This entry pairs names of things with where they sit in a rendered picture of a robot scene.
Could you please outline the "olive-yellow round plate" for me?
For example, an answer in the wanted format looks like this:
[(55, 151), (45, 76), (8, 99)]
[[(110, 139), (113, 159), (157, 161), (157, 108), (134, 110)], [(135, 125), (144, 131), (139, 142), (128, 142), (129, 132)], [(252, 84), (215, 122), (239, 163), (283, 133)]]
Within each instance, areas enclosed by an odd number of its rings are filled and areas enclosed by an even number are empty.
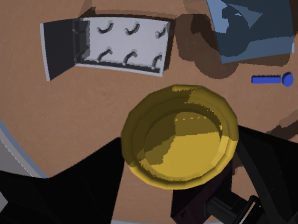
[(220, 175), (234, 156), (238, 119), (204, 85), (173, 84), (129, 113), (121, 155), (134, 176), (162, 189), (189, 189)]

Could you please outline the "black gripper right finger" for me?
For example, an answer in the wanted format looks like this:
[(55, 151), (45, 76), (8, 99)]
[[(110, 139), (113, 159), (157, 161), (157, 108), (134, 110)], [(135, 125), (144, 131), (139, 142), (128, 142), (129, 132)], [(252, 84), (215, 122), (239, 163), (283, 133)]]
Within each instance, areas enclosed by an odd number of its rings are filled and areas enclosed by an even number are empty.
[(235, 152), (257, 190), (269, 224), (298, 216), (298, 144), (238, 124)]

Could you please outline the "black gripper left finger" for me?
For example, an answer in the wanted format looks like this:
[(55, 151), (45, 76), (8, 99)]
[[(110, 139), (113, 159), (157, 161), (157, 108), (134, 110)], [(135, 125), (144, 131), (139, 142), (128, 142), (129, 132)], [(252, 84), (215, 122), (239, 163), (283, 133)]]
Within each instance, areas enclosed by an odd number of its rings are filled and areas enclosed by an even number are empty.
[(122, 173), (121, 137), (116, 137), (49, 179), (0, 171), (0, 193), (56, 224), (110, 224)]

